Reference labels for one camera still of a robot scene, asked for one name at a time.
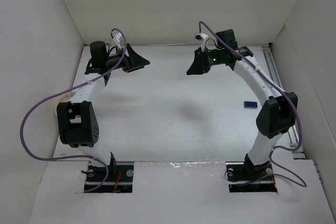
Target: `white table surface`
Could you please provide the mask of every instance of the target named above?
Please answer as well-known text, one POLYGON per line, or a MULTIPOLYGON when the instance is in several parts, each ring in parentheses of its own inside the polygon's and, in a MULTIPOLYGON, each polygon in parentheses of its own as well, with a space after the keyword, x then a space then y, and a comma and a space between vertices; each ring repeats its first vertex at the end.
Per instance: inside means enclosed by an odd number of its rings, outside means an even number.
MULTIPOLYGON (((114 71, 93 101, 105 147, 118 161, 242 161, 257 136, 261 109, 245 109, 257 97, 225 65, 202 76, 187 76, 197 46, 136 46, 151 62, 144 69, 114 71)), ((250 47, 268 73, 261 47, 250 47)), ((90 59, 85 47, 75 85, 83 82, 90 59)), ((279 141, 288 145, 285 134, 279 141)), ((54 157, 81 154, 58 140, 54 157)), ((277 152, 291 158, 289 152, 277 152)))
MULTIPOLYGON (((313 162, 293 160, 289 152, 276 152, 275 160, 298 173, 307 188, 277 178, 278 193, 229 192, 222 161, 244 159, 259 111, 243 108, 243 101, 256 97, 239 76, 217 66, 187 77, 194 47, 134 49, 151 65, 114 72, 93 106, 100 141, 117 160, 155 162, 135 163, 131 194, 83 194, 80 171, 88 161, 49 162, 30 224, 335 223, 313 162)), ((267 71, 261 48, 251 49, 267 71)), ((88 59, 85 48, 75 84, 88 59)), ((288 144, 289 138, 280 141, 288 144)), ((61 153, 76 149, 58 143, 55 156, 61 153)))
POLYGON ((230 193, 225 163, 144 162, 135 163, 133 193, 82 194, 87 162, 53 162, 29 224, 334 224, 313 162, 281 164, 308 187, 277 179, 278 193, 230 193))

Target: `cable clip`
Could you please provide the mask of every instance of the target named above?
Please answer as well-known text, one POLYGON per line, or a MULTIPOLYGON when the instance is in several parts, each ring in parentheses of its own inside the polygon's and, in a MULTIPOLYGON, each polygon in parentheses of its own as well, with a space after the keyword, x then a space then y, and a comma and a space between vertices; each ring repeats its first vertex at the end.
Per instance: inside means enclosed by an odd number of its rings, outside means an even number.
POLYGON ((121 45, 120 45, 120 38, 122 37, 121 33, 117 33, 115 36, 113 36, 113 41, 115 44, 117 44, 117 47, 121 50, 121 45))
POLYGON ((209 36, 207 34, 204 34, 204 33, 199 33, 199 34, 195 35, 195 39, 202 41, 201 42, 201 50, 202 50, 202 52, 205 51, 206 42, 207 42, 208 38, 209 38, 209 36))
POLYGON ((256 72, 261 71, 261 67, 259 65, 256 65, 255 69, 256 72))

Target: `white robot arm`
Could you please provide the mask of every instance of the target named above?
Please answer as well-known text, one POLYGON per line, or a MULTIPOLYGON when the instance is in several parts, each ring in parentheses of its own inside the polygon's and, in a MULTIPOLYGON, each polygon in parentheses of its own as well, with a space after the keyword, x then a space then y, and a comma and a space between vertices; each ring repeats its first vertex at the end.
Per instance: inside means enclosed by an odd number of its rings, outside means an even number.
MULTIPOLYGON (((72 148, 80 149, 84 154, 99 158, 106 164, 115 162, 113 155, 98 142, 99 126, 94 114, 92 101, 107 85, 110 75, 97 81, 90 80, 100 76, 114 67, 120 60, 123 48, 115 55, 108 55, 105 42, 96 41, 90 44, 91 59, 88 62, 84 82, 89 84, 81 87, 67 102, 57 105, 57 119, 60 140, 72 148)), ((117 68, 129 73, 144 68, 150 62, 138 55, 129 44, 127 54, 117 68)), ((103 167, 101 163, 92 161, 95 167, 103 167)))
MULTIPOLYGON (((261 177, 267 168, 270 168, 269 154, 282 135, 294 125, 295 115, 279 91, 258 75, 256 71, 260 70, 267 76, 260 69, 252 52, 247 47, 238 48, 233 30, 226 30, 216 34, 234 50, 256 65, 256 70, 246 61, 234 57, 219 42, 217 49, 208 50, 206 48, 208 36, 200 33, 195 38, 202 41, 201 47, 195 50, 194 62, 188 69, 187 75, 208 73, 211 66, 225 64, 241 76, 257 96, 262 104, 262 109, 256 119, 258 135, 244 161, 244 172, 247 175, 244 176, 244 180, 255 180, 261 177)), ((293 104, 297 106, 297 96, 293 92, 287 95, 293 104)))

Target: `small blue block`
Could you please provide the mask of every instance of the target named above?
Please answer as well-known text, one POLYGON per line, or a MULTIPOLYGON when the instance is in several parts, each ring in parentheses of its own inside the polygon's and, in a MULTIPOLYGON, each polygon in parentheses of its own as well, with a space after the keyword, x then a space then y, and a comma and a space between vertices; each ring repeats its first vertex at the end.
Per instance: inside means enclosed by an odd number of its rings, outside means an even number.
POLYGON ((258 103, 256 102, 244 102, 244 107, 245 108, 257 108, 258 107, 258 103))

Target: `white wall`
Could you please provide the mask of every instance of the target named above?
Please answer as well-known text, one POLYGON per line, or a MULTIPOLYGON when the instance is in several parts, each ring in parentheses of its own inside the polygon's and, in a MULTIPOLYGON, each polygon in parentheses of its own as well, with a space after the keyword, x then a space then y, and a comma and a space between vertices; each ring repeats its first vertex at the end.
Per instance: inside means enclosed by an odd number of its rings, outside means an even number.
POLYGON ((64 0, 84 42, 121 28, 133 44, 193 42, 197 22, 234 29, 241 44, 273 42, 297 0, 64 0))
POLYGON ((303 147, 336 216, 335 17, 335 0, 299 0, 272 50, 284 87, 299 97, 303 147))
MULTIPOLYGON (((0 0, 1 224, 28 223, 45 163, 23 150, 19 126, 40 99, 71 86, 82 39, 62 0, 0 0)), ((29 147, 50 157, 57 138, 54 101, 28 120, 29 147)))

